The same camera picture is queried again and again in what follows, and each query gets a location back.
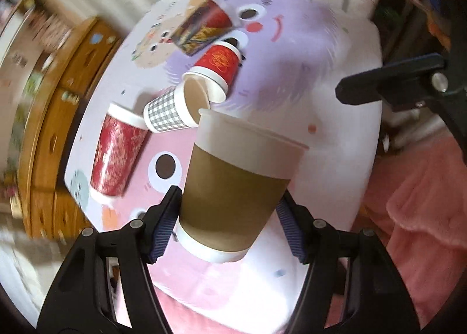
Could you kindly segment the brown sleeve paper cup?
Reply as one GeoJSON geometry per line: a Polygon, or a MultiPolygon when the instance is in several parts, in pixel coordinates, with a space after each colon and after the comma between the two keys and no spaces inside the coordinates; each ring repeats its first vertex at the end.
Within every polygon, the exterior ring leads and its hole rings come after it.
{"type": "Polygon", "coordinates": [[[235,262],[259,236],[309,148],[228,114],[199,114],[177,240],[201,260],[235,262]]]}

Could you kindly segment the tall red patterned cup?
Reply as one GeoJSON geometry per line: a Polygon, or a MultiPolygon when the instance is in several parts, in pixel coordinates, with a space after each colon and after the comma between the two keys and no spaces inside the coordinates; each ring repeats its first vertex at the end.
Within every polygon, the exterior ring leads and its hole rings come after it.
{"type": "Polygon", "coordinates": [[[148,132],[142,116],[109,104],[90,177],[90,187],[99,197],[113,200],[123,194],[148,132]]]}

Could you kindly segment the cartoon monster tablecloth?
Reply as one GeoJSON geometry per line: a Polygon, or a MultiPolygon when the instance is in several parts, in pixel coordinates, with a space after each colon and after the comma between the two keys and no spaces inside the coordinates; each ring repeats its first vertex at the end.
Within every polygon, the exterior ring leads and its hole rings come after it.
{"type": "MultiPolygon", "coordinates": [[[[381,65],[378,29],[365,18],[306,0],[225,0],[238,18],[229,33],[243,61],[216,110],[309,147],[290,193],[312,215],[348,230],[367,187],[381,104],[347,106],[335,96],[345,76],[381,65]]],[[[172,31],[200,0],[163,0],[134,26],[101,77],[70,152],[65,183],[92,225],[118,229],[182,186],[194,130],[150,134],[125,194],[110,205],[89,187],[105,113],[117,103],[141,113],[195,64],[171,43],[172,31]]],[[[193,257],[176,239],[150,266],[175,333],[280,333],[293,311],[307,268],[291,254],[272,216],[252,248],[234,263],[193,257]]]]}

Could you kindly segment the pink fluffy blanket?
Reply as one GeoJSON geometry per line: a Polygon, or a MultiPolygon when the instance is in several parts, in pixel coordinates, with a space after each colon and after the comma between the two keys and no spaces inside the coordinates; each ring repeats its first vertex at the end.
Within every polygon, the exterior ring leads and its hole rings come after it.
{"type": "Polygon", "coordinates": [[[363,197],[425,327],[466,268],[466,165],[448,132],[379,156],[363,197]]]}

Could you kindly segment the grey checkered paper cup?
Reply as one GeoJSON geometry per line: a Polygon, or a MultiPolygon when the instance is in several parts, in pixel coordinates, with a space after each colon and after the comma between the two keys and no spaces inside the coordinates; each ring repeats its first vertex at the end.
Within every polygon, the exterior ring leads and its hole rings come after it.
{"type": "Polygon", "coordinates": [[[209,108],[208,95],[202,84],[188,78],[148,102],[143,109],[143,118],[151,132],[185,130],[196,128],[200,121],[199,110],[209,108]]]}

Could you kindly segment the wooden desk with drawers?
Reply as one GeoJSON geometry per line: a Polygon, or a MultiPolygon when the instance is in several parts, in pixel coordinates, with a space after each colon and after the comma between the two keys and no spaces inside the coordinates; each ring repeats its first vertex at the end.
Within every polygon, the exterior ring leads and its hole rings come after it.
{"type": "Polygon", "coordinates": [[[65,187],[64,170],[84,107],[122,38],[100,17],[72,30],[40,84],[27,116],[18,164],[25,232],[74,238],[87,220],[65,187]]]}

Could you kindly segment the dark red illustrated cup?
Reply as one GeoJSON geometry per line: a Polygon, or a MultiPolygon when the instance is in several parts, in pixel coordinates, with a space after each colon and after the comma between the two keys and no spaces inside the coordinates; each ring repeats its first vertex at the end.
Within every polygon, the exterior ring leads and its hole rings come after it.
{"type": "Polygon", "coordinates": [[[193,56],[237,25],[232,9],[224,0],[202,0],[172,33],[172,42],[193,56]]]}

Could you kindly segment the small red paper cup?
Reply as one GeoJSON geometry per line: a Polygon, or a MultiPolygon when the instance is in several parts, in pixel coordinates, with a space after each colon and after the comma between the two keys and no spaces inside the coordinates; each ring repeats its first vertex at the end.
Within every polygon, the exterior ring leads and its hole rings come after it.
{"type": "Polygon", "coordinates": [[[201,83],[213,103],[226,100],[241,62],[241,52],[225,41],[217,41],[182,75],[182,80],[194,79],[201,83]]]}

